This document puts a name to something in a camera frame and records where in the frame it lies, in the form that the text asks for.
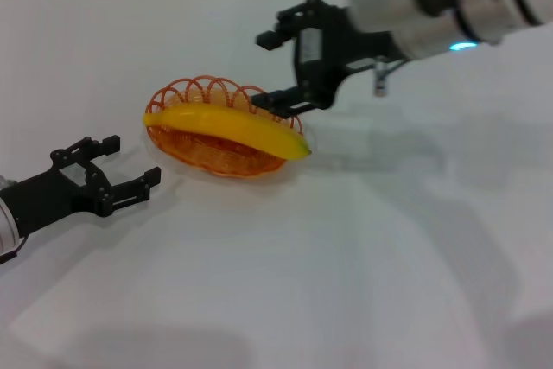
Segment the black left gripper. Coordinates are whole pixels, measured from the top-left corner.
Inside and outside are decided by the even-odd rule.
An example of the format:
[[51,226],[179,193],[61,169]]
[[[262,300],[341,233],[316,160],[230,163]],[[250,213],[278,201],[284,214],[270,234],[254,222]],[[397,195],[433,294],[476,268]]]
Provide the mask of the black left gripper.
[[105,174],[92,160],[120,151],[120,137],[101,141],[84,137],[65,149],[54,150],[50,158],[54,166],[70,166],[84,170],[85,183],[79,185],[62,169],[46,172],[7,187],[1,200],[10,211],[21,235],[30,235],[74,213],[93,213],[101,218],[115,211],[148,201],[150,191],[161,183],[159,167],[142,176],[108,188]]

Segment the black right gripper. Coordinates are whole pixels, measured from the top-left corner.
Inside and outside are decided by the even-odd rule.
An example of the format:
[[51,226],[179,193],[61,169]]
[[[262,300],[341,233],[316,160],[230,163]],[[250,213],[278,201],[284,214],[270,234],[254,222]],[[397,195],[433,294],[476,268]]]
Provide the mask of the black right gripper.
[[256,37],[265,50],[296,39],[296,86],[251,97],[257,108],[292,118],[314,108],[329,108],[343,81],[379,63],[405,61],[390,31],[363,33],[350,22],[349,10],[322,0],[305,0],[276,13],[273,29]]

